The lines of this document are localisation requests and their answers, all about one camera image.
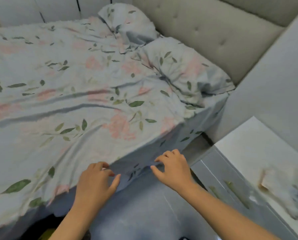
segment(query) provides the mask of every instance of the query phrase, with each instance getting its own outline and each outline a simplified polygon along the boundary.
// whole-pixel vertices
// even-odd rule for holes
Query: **forearm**
[[[238,211],[210,195],[198,184],[190,185],[179,194],[201,214],[222,240],[278,239]]]
[[[94,216],[73,206],[49,240],[81,240]]]

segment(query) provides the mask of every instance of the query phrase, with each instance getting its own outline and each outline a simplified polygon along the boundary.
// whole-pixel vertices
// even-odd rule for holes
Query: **tufted headboard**
[[[298,0],[132,0],[164,36],[217,64],[238,84],[298,14]]]

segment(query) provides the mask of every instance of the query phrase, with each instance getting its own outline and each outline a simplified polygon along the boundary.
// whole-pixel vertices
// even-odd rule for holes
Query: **gold drawer handle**
[[[243,199],[243,197],[239,193],[237,193],[235,187],[233,186],[233,183],[226,180],[224,180],[224,182],[226,183],[228,188],[235,194],[238,200],[243,204],[243,206],[250,210],[249,202],[247,202],[247,200]]]
[[[211,190],[211,192],[215,195],[215,197],[217,197],[219,200],[223,201],[223,199],[221,199],[219,193],[217,192],[217,190],[215,189],[215,186],[209,186],[209,189]]]

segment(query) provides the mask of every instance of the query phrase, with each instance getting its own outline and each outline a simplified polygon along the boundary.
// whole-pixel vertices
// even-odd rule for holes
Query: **person's left hand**
[[[102,170],[108,167],[108,163],[101,161],[90,164],[87,170],[83,171],[77,184],[73,208],[84,210],[91,218],[95,217],[120,183],[121,175],[118,174],[112,184],[108,185],[109,176],[115,176],[110,169]]]

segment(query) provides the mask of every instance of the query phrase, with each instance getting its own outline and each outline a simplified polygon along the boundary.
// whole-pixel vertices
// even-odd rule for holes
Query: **pillow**
[[[98,15],[115,34],[120,53],[155,40],[159,33],[154,24],[138,8],[125,3],[108,4]]]
[[[203,97],[235,89],[230,77],[194,49],[174,38],[159,38],[136,51],[133,59],[156,68],[180,100],[204,107]]]

